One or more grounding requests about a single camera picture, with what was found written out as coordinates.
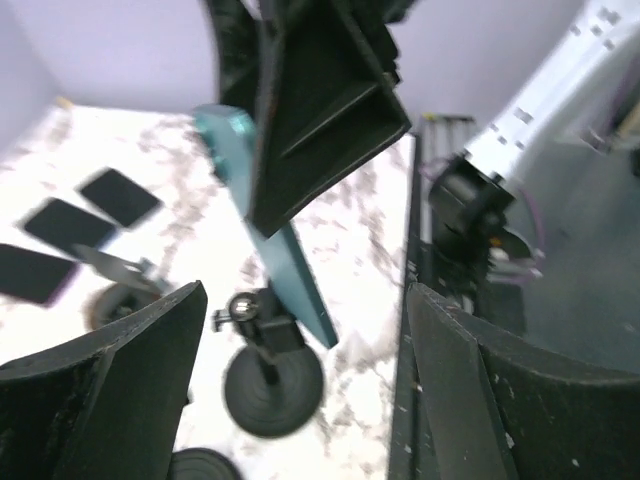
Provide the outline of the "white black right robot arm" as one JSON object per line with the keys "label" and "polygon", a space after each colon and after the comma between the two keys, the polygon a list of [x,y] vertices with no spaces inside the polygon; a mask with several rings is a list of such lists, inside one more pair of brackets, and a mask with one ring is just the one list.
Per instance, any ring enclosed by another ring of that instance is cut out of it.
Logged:
{"label": "white black right robot arm", "polygon": [[[388,24],[404,1],[240,1],[208,5],[220,100],[195,125],[272,278],[308,266],[291,224],[317,196],[409,129],[395,95]],[[516,185],[547,138],[639,48],[635,1],[589,1],[491,124],[438,174],[433,240],[459,264],[484,263]]]}

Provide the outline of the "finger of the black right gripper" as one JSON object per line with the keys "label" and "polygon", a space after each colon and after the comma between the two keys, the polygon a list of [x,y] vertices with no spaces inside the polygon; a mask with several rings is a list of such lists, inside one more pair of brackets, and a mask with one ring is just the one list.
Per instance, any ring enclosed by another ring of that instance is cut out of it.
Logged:
{"label": "finger of the black right gripper", "polygon": [[256,21],[240,0],[205,0],[218,54],[219,103],[254,110],[258,88]]}
{"label": "finger of the black right gripper", "polygon": [[398,49],[371,1],[262,1],[250,222],[273,235],[395,143]]}

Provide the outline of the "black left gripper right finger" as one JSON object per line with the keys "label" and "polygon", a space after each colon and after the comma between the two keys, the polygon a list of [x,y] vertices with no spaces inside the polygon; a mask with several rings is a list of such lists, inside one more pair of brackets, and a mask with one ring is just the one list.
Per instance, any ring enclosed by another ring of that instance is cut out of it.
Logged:
{"label": "black left gripper right finger", "polygon": [[538,348],[423,284],[407,313],[444,479],[635,479],[639,378]]}

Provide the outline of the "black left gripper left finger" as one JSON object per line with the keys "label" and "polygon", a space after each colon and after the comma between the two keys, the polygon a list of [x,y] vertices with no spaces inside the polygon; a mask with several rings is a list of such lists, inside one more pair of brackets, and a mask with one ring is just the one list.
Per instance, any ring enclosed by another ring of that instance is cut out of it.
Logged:
{"label": "black left gripper left finger", "polygon": [[2,365],[2,478],[166,478],[206,309],[195,281]]}

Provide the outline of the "black phone with purple edge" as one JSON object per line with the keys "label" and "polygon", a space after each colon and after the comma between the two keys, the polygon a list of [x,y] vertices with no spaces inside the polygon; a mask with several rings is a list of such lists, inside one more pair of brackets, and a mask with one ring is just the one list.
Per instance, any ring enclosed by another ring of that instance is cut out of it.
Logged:
{"label": "black phone with purple edge", "polygon": [[1,293],[31,304],[49,306],[78,270],[76,262],[1,245]]}

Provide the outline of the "blue-edged black phone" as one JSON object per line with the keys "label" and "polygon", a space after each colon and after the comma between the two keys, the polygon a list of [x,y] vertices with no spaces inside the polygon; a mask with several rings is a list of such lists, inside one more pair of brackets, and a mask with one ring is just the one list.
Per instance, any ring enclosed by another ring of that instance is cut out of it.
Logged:
{"label": "blue-edged black phone", "polygon": [[64,200],[51,198],[21,224],[22,229],[44,243],[76,255],[75,245],[103,246],[117,226]]}

